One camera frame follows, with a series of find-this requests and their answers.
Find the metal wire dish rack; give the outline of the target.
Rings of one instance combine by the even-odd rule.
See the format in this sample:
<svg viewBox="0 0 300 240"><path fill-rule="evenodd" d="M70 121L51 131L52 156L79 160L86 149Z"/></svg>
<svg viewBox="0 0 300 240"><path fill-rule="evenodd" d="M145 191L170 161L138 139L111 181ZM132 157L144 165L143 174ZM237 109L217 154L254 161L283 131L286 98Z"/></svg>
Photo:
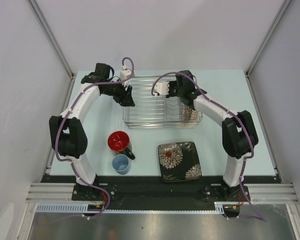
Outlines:
<svg viewBox="0 0 300 240"><path fill-rule="evenodd" d="M129 128L194 128L202 120L182 120L183 103L178 97L152 96L151 90L158 75L137 76L129 81L135 107L125 107L123 122Z"/></svg>

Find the red patterned bowl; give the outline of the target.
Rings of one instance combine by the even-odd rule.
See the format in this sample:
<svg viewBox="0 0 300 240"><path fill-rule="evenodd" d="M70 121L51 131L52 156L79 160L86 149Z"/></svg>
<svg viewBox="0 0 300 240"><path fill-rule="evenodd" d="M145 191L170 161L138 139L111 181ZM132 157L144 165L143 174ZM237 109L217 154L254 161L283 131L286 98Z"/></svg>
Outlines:
<svg viewBox="0 0 300 240"><path fill-rule="evenodd" d="M196 121L199 118L199 113L189 106L182 106L181 119L183 121Z"/></svg>

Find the black floral square plate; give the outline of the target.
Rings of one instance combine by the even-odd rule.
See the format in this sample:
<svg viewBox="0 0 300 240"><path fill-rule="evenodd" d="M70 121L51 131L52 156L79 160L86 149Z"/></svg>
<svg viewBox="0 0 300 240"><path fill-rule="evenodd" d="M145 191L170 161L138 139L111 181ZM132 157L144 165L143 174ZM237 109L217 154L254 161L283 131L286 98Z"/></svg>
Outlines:
<svg viewBox="0 0 300 240"><path fill-rule="evenodd" d="M161 144L157 152L164 182L192 181L202 177L199 155L193 141Z"/></svg>

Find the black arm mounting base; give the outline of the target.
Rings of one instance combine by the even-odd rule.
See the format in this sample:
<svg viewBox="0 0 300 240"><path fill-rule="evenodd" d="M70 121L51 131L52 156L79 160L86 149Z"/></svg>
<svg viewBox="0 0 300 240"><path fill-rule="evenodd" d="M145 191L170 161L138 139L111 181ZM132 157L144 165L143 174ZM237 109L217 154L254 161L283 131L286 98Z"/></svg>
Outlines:
<svg viewBox="0 0 300 240"><path fill-rule="evenodd" d="M160 176L99 176L115 211L205 211L215 202L238 202L240 187L228 188L221 176L165 182Z"/></svg>

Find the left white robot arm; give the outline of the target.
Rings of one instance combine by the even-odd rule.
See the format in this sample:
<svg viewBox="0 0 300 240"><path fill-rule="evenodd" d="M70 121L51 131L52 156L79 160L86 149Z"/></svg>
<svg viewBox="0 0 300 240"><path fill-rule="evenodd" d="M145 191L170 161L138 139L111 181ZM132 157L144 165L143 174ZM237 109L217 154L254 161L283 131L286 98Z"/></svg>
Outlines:
<svg viewBox="0 0 300 240"><path fill-rule="evenodd" d="M105 63L97 63L95 70L80 81L80 89L69 106L58 116L49 119L51 145L59 162L67 162L72 168L76 182L84 185L83 194L90 200L100 196L101 188L94 184L96 173L86 155L88 138L83 121L93 103L107 95L122 107L133 107L132 86L128 81L135 76L134 69L121 65L117 80L114 69Z"/></svg>

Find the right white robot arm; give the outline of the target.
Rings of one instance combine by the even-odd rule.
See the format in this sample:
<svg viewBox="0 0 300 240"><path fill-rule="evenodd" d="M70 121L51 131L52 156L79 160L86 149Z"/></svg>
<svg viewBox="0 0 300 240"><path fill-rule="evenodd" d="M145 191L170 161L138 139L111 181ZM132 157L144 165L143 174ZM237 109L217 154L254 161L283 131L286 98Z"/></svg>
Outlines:
<svg viewBox="0 0 300 240"><path fill-rule="evenodd" d="M200 88L189 70L168 72L164 77L175 76L163 86L167 98L178 97L187 107L206 115L221 127L222 146L227 154L225 172L222 177L220 195L232 201L243 191L246 161L255 156L258 134L249 111L234 111L214 100Z"/></svg>

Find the red and black mug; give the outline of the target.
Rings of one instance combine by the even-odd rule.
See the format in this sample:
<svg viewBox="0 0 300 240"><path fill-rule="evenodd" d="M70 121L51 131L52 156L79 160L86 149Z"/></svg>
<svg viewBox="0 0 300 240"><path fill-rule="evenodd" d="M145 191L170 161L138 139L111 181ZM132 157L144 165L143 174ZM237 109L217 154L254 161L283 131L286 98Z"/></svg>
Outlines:
<svg viewBox="0 0 300 240"><path fill-rule="evenodd" d="M107 139L107 145L110 150L116 154L122 154L135 160L136 156L132 152L132 144L129 135L124 131L115 131Z"/></svg>

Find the light blue cup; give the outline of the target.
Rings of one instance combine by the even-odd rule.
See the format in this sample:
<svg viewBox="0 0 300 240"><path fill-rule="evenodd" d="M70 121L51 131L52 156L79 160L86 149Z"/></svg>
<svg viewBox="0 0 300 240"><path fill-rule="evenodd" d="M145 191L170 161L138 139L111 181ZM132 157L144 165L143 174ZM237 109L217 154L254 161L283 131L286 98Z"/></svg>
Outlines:
<svg viewBox="0 0 300 240"><path fill-rule="evenodd" d="M118 154L112 160L112 167L118 174L126 175L130 170L130 159L124 154Z"/></svg>

